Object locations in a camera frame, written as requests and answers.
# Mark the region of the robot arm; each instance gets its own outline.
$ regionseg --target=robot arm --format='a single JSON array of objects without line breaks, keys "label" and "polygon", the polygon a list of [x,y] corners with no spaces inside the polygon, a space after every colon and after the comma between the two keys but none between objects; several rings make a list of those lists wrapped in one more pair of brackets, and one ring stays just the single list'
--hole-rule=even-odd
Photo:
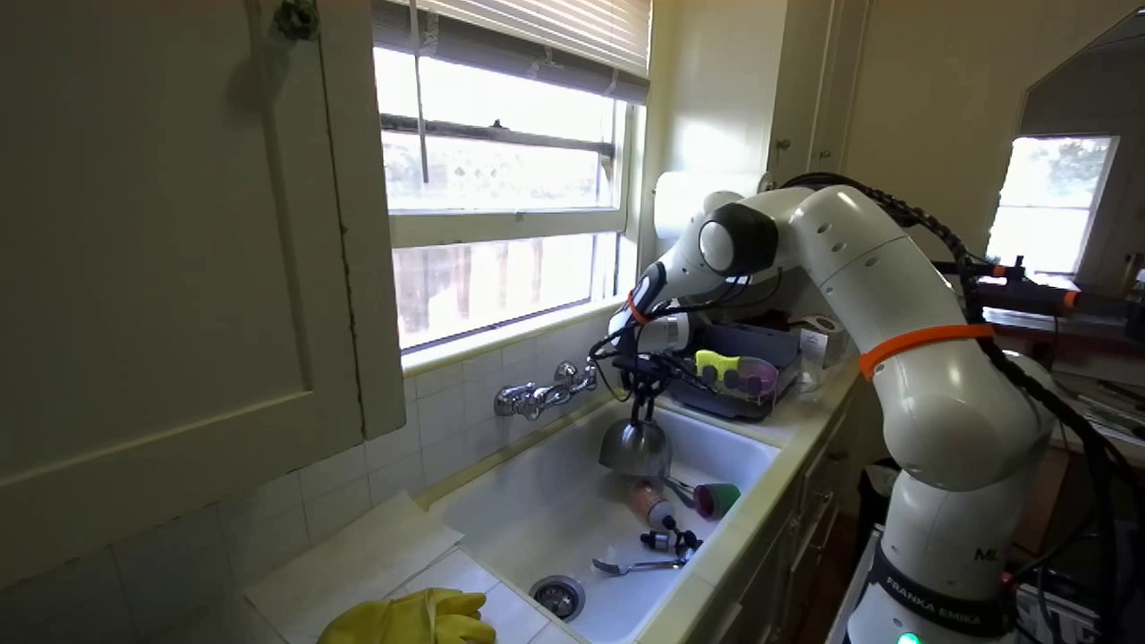
[{"label": "robot arm", "polygon": [[951,282],[863,188],[770,188],[696,217],[645,271],[628,349],[670,298],[767,268],[809,271],[851,333],[901,466],[851,641],[899,641],[901,629],[925,641],[1006,637],[1001,552],[1048,432],[979,348],[985,329],[965,324]]}]

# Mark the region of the window sill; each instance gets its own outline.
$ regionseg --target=window sill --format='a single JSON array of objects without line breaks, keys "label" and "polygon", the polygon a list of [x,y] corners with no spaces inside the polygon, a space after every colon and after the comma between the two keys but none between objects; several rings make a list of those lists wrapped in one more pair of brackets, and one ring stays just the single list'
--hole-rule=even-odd
[{"label": "window sill", "polygon": [[451,340],[451,344],[437,344],[437,348],[423,348],[423,349],[403,355],[403,368],[407,377],[414,377],[414,372],[442,368],[448,361],[461,361],[461,356],[472,356],[472,355],[482,355],[482,349],[500,349],[500,348],[507,348],[507,344],[515,344],[522,336],[547,333],[555,324],[568,324],[568,323],[581,323],[581,317],[592,317],[592,315],[600,315],[600,312],[618,312],[618,307],[624,307],[624,298],[609,298],[609,299],[595,299],[595,305],[583,305],[583,307],[568,307],[568,312],[513,323],[513,324],[500,324],[500,329],[490,329],[490,333],[480,333],[480,336],[461,336],[461,340]]}]

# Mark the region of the backsplash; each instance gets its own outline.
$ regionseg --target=backsplash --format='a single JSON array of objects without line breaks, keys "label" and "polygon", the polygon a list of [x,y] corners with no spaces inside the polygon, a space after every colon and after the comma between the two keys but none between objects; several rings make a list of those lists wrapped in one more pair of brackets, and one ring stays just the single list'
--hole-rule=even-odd
[{"label": "backsplash", "polygon": [[497,418],[494,393],[522,379],[550,381],[550,368],[581,361],[606,317],[418,368],[404,381],[404,428],[0,590],[0,641],[166,641],[364,509],[442,483],[566,415]]}]

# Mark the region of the white sink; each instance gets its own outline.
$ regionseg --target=white sink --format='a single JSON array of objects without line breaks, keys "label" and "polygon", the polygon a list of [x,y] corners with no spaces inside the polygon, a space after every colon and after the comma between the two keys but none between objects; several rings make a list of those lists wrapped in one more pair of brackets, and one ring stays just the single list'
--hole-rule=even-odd
[{"label": "white sink", "polygon": [[[686,566],[630,576],[595,570],[595,559],[665,559],[637,541],[649,525],[628,505],[630,478],[598,466],[606,428],[624,418],[624,409],[606,409],[430,509],[465,536],[465,552],[522,595],[543,576],[572,576],[586,602],[568,625],[586,641],[634,641],[640,618],[686,576]],[[777,447],[696,410],[658,409],[657,418],[673,443],[670,471],[684,483],[753,491],[777,459]],[[705,546],[720,541],[720,522],[684,509],[673,492],[665,500],[682,528],[696,528]]]}]

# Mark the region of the yellow rubber glove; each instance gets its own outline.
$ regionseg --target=yellow rubber glove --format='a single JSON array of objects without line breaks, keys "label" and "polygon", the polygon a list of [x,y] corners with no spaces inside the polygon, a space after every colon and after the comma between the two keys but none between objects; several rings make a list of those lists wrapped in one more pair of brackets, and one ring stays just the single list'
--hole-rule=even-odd
[{"label": "yellow rubber glove", "polygon": [[323,644],[497,644],[480,618],[482,595],[430,585],[395,602],[364,602],[337,616]]}]

